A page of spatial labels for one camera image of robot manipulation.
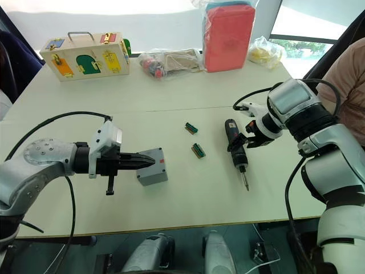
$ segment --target wooden toy box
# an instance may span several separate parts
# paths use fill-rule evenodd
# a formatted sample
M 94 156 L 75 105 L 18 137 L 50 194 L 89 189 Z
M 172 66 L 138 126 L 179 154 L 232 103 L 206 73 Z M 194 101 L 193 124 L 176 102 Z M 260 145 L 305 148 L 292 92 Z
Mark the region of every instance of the wooden toy box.
M 60 81 L 129 74 L 129 56 L 120 33 L 67 35 L 50 39 L 40 51 Z

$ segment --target plastic bag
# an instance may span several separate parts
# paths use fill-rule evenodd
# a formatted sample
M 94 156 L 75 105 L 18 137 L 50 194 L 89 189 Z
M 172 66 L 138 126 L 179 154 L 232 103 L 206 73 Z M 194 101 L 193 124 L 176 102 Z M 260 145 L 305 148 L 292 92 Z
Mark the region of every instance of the plastic bag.
M 266 40 L 265 37 L 255 39 L 249 49 L 249 60 L 273 69 L 285 54 L 285 49 L 275 43 Z
M 192 0 L 203 15 L 203 55 L 208 72 L 240 69 L 245 62 L 258 0 Z
M 157 79 L 167 78 L 183 71 L 198 72 L 204 68 L 201 55 L 195 49 L 177 51 L 154 49 L 140 54 L 138 61 L 144 72 Z

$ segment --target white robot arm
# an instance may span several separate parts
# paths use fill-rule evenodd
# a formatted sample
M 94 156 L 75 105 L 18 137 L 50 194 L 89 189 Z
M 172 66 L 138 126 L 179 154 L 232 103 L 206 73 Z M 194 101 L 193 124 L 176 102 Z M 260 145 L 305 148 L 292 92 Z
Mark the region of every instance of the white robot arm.
M 336 122 L 315 94 L 300 80 L 290 79 L 272 89 L 262 106 L 236 107 L 256 121 L 246 126 L 255 137 L 233 140 L 228 150 L 243 143 L 263 146 L 287 128 L 298 142 L 299 153 L 309 159 L 302 179 L 313 197 L 327 207 L 319 221 L 317 245 L 321 258 L 313 258 L 317 273 L 365 273 L 365 152 L 349 130 Z
M 97 130 L 90 146 L 44 138 L 29 144 L 22 154 L 0 165 L 0 254 L 15 239 L 19 223 L 42 189 L 60 176 L 74 173 L 109 176 L 106 195 L 113 195 L 118 170 L 149 167 L 149 156 L 120 152 L 121 130 L 110 120 Z

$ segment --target white wall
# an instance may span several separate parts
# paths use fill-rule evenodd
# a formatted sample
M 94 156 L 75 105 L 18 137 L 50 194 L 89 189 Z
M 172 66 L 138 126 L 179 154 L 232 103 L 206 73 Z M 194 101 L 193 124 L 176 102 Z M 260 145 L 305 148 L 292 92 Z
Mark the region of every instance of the white wall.
M 46 40 L 68 31 L 120 31 L 132 51 L 202 47 L 202 15 L 190 0 L 1 0 L 28 43 L 39 51 Z M 252 38 L 269 37 L 280 0 L 260 0 Z

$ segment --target gray box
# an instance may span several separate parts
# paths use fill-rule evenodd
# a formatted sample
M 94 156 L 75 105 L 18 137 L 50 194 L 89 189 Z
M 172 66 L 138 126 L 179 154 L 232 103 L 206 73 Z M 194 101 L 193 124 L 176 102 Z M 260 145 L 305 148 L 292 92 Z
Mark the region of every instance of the gray box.
M 150 156 L 156 161 L 156 163 L 150 167 L 137 170 L 137 179 L 142 185 L 148 186 L 150 184 L 168 180 L 164 153 L 161 147 L 154 148 L 152 150 L 141 151 L 139 154 Z

